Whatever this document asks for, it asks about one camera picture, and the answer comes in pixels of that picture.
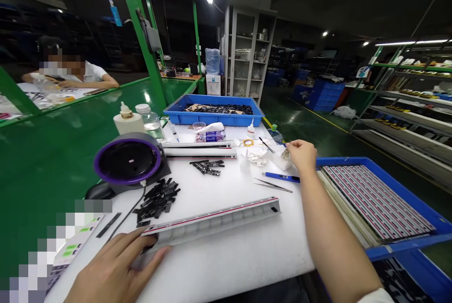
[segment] mobile phone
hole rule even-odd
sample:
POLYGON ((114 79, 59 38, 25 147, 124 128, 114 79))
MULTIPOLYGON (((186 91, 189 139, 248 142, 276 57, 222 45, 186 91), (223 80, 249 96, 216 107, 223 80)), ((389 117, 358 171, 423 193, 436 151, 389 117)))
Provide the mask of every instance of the mobile phone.
POLYGON ((84 93, 84 95, 85 96, 91 96, 91 95, 97 95, 97 94, 100 94, 100 93, 102 93, 102 92, 104 92, 104 91, 107 91, 108 89, 96 89, 96 90, 93 90, 93 91, 89 91, 89 92, 87 92, 87 93, 84 93))

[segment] shelving unit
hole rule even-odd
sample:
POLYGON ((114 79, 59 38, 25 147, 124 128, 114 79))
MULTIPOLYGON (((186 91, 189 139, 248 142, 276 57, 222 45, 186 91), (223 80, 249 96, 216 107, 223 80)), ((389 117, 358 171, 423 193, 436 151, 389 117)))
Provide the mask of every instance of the shelving unit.
MULTIPOLYGON (((452 137, 452 123, 425 116, 425 113, 420 115, 411 111, 401 112, 387 108, 381 102, 372 104, 379 99, 387 101, 387 105, 395 106, 399 103, 400 107, 404 109, 411 107, 414 111, 421 109, 423 104, 437 107, 439 109, 433 110, 442 113, 452 110, 452 101, 423 98, 400 92, 410 83, 412 85, 424 83, 419 80, 452 82, 452 68, 429 66, 435 57, 442 57, 443 60, 450 59, 447 56, 452 57, 452 47, 446 48, 447 43, 449 41, 432 46, 429 43, 416 44, 415 41, 410 46, 400 47, 391 60, 393 61, 400 55, 404 57, 403 60, 414 58, 417 61, 419 59, 425 62, 425 65, 402 65, 403 60, 399 64, 373 64, 373 66, 386 68, 386 71, 380 74, 379 81, 375 85, 372 102, 359 115, 350 129, 350 134, 359 136, 395 155, 452 192, 452 147, 442 143, 452 137), (400 127, 407 127, 407 129, 393 128, 375 120, 375 118, 382 117, 389 119, 390 122, 396 122, 400 127), (427 132, 429 137, 418 134, 415 130, 421 130, 422 134, 427 132)), ((378 56, 380 52, 379 48, 375 56, 378 56)))
POLYGON ((260 103, 275 24, 274 15, 233 6, 226 9, 224 95, 252 97, 260 103), (268 40, 257 39, 263 29, 268 29, 268 40), (262 50, 264 59, 260 61, 255 53, 262 50))

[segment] white table surface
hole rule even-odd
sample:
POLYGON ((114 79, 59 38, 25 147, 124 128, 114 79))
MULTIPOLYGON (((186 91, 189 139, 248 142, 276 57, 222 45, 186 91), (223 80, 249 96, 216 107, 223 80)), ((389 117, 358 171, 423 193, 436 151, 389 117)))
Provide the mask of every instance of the white table surface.
MULTIPOLYGON (((21 90, 23 92, 34 92, 34 93, 40 92, 38 90, 38 88, 32 83, 18 83, 17 85, 19 86, 19 88, 21 88, 21 90)), ((64 96, 74 96, 75 99, 79 99, 82 97, 86 97, 84 94, 89 91, 93 91, 93 90, 96 90, 96 89, 95 88, 81 88, 81 89, 72 88, 72 90, 70 92, 63 91, 62 94, 64 96)), ((33 102, 36 104, 36 106, 39 109, 47 109, 47 108, 51 108, 54 106, 52 103, 48 102, 47 100, 43 100, 43 99, 36 99, 33 102)), ((1 104, 0 112, 7 112, 10 114, 21 114, 21 112, 12 103, 11 104, 1 104)))
MULTIPOLYGON (((194 132, 188 126, 175 127, 181 142, 194 141, 194 132)), ((170 141, 174 141, 169 125, 164 128, 164 132, 170 141)), ((256 128, 257 136, 268 139, 268 144, 278 153, 284 150, 283 146, 271 139, 262 123, 256 128)), ((246 127, 226 127, 226 138, 246 139, 246 127)), ((256 140, 256 145, 248 149, 262 149, 262 145, 258 143, 259 140, 256 140)), ((172 173, 169 177, 179 183, 181 191, 171 206, 171 211, 152 221, 170 222, 269 196, 280 199, 281 215, 175 246, 166 255, 137 302, 210 302, 314 269, 307 244, 299 184, 261 174, 274 172, 297 175, 297 171, 291 167, 282 172, 268 161, 263 167, 252 164, 250 172, 243 173, 239 165, 245 150, 246 148, 238 148, 238 159, 225 161, 220 177, 202 175, 188 161, 170 161, 172 173), (258 182, 253 177, 291 189, 293 193, 252 184, 258 182)), ((75 276, 106 243, 124 216, 100 239, 96 238, 98 232, 117 212, 125 215, 141 194, 142 190, 128 191, 113 199, 113 213, 100 222, 78 256, 49 292, 46 302, 63 301, 75 276)), ((136 223, 136 215, 131 214, 117 233, 134 230, 136 223)))

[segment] yellow floor line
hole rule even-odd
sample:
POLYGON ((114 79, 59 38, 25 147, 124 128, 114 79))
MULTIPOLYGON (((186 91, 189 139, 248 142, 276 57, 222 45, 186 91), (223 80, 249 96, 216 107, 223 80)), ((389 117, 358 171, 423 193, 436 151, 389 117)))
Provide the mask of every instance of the yellow floor line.
POLYGON ((340 126, 334 124, 333 122, 328 121, 325 117, 320 116, 318 113, 313 112, 311 109, 308 109, 307 107, 302 106, 300 103, 297 103, 297 102, 295 102, 294 100, 292 100, 292 99, 290 99, 290 98, 288 98, 288 97, 286 97, 286 98, 287 98, 288 100, 294 102, 295 104, 299 105, 299 106, 302 107, 303 109, 308 110, 310 113, 313 113, 315 116, 318 116, 318 117, 320 117, 321 119, 323 119, 324 121, 326 121, 326 122, 330 123, 331 125, 335 126, 337 129, 340 129, 340 130, 342 130, 343 132, 345 132, 345 133, 348 134, 348 131, 344 130, 343 128, 341 128, 340 126))
POLYGON ((264 119, 265 123, 267 123, 267 125, 271 128, 271 127, 272 127, 272 124, 270 123, 270 121, 267 120, 266 117, 262 117, 262 118, 264 119))
MULTIPOLYGON (((337 126, 337 125, 334 124, 333 122, 328 121, 325 117, 320 116, 318 113, 313 112, 312 110, 310 110, 310 109, 308 109, 308 108, 302 106, 301 104, 295 102, 294 100, 292 100, 292 99, 290 99, 290 98, 288 98, 288 97, 286 97, 286 98, 287 98, 288 100, 291 100, 291 101, 294 102, 295 104, 299 105, 299 106, 302 107, 303 109, 306 109, 306 110, 308 110, 309 112, 313 113, 315 116, 320 117, 320 118, 323 119, 324 121, 326 121, 326 122, 328 122, 328 123, 334 125, 336 128, 338 128, 338 129, 340 129, 340 130, 342 130, 343 132, 345 132, 345 133, 348 134, 348 131, 346 131, 345 129, 343 129, 343 128, 337 126)), ((388 154, 385 153, 384 151, 382 151, 382 150, 380 150, 379 148, 373 146, 372 144, 366 142, 365 140, 363 140, 363 139, 361 139, 361 138, 359 138, 359 137, 356 137, 356 136, 354 136, 354 138, 356 138, 357 140, 363 142, 363 143, 366 144, 367 146, 369 146, 369 147, 375 149, 376 151, 380 152, 381 154, 385 155, 386 157, 388 157, 389 159, 391 159, 391 160, 393 160, 394 162, 398 163, 398 164, 401 165, 402 167, 405 167, 405 168, 407 168, 408 170, 410 170, 410 171, 416 173, 417 175, 421 176, 423 179, 425 179, 426 181, 429 181, 430 183, 432 183, 433 185, 437 186, 438 188, 440 188, 440 189, 442 189, 442 190, 444 190, 444 191, 447 191, 446 188, 444 188, 441 184, 439 184, 439 183, 437 183, 437 182, 435 182, 435 181, 433 181, 433 180, 427 178, 427 177, 424 176, 424 175, 421 175, 418 171, 412 169, 411 167, 409 167, 408 165, 402 163, 401 161, 396 160, 394 157, 388 155, 388 154)))

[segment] white cabinet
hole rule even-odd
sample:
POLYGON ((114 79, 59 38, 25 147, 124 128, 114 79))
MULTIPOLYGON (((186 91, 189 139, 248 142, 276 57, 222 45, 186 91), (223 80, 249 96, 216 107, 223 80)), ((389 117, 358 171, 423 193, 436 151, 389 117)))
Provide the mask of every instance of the white cabinet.
POLYGON ((225 12, 224 95, 260 103, 276 17, 229 6, 225 12))

